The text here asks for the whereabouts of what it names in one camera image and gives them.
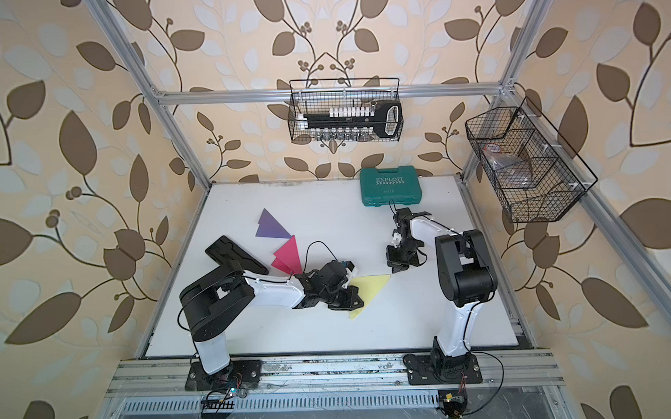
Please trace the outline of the yellow square paper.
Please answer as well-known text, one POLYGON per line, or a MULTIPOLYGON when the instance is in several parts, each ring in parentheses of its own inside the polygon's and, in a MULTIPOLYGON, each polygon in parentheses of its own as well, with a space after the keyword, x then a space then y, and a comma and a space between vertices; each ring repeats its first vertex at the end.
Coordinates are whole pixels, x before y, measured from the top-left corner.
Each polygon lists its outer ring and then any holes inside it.
POLYGON ((388 284, 391 279, 391 275, 379 275, 379 276, 366 276, 358 277, 352 279, 349 286, 351 288, 357 288, 358 295, 364 302, 363 308, 358 308, 357 310, 352 310, 350 312, 350 319, 355 320, 359 314, 364 310, 366 306, 374 300, 381 290, 388 284))

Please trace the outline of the pink square paper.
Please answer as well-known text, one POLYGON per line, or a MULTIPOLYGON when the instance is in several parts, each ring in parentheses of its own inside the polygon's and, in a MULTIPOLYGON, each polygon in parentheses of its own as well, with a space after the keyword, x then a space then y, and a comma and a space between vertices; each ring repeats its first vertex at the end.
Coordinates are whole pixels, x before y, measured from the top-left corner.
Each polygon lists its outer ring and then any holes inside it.
POLYGON ((271 267, 292 276, 300 275, 304 271, 295 236, 290 237, 282 247, 274 252, 271 267))

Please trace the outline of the purple square paper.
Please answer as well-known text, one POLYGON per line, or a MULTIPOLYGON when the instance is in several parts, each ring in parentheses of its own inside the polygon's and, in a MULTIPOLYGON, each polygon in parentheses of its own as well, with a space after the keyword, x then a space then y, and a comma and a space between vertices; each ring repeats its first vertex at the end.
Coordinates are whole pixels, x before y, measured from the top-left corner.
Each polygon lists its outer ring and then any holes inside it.
POLYGON ((290 239, 292 234, 265 208, 258 220, 258 229, 255 236, 269 239, 290 239))

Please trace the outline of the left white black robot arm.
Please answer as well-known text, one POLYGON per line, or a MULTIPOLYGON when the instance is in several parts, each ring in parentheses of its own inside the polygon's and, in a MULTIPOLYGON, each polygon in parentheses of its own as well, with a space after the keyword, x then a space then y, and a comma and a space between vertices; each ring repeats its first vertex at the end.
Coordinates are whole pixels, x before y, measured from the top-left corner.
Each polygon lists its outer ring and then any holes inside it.
POLYGON ((230 261, 186 286, 179 295, 178 321, 190 333, 202 370, 217 375, 229 370, 231 359, 225 331, 246 308, 270 306, 303 310, 322 302, 334 311, 363 308, 359 288, 350 284, 355 266, 330 261, 320 269, 288 278, 260 275, 230 261))

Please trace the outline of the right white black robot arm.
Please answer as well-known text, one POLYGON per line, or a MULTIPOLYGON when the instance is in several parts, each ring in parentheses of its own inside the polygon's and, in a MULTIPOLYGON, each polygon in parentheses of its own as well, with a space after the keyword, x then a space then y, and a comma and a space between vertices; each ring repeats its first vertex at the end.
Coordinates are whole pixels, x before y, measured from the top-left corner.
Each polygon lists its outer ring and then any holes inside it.
POLYGON ((394 231, 386 247, 387 267, 396 274, 427 261, 422 249, 434 250, 439 287, 447 300, 446 323, 434 340, 435 368, 450 367, 471 357, 469 337, 481 306, 495 295, 498 280, 479 230, 458 231, 435 220, 428 212, 393 207, 394 231))

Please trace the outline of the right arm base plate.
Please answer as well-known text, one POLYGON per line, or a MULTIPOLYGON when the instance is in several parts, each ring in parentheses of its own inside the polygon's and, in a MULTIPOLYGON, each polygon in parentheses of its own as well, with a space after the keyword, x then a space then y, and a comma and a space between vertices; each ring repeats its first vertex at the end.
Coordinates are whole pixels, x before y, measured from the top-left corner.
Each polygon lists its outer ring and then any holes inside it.
POLYGON ((477 356, 471 353, 459 357, 446 356, 438 351, 428 355, 403 356, 408 382, 413 386, 440 384, 481 384, 483 376, 477 356))

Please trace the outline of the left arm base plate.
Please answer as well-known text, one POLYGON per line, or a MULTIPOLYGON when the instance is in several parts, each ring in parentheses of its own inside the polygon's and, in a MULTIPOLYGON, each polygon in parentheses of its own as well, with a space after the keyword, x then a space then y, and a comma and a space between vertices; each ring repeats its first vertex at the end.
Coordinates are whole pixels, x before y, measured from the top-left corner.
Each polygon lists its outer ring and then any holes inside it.
POLYGON ((255 389, 260 383, 262 365, 261 360, 237 360, 220 372, 210 375, 203 370, 200 360, 193 360, 186 377, 185 390, 201 392, 240 387, 255 389))

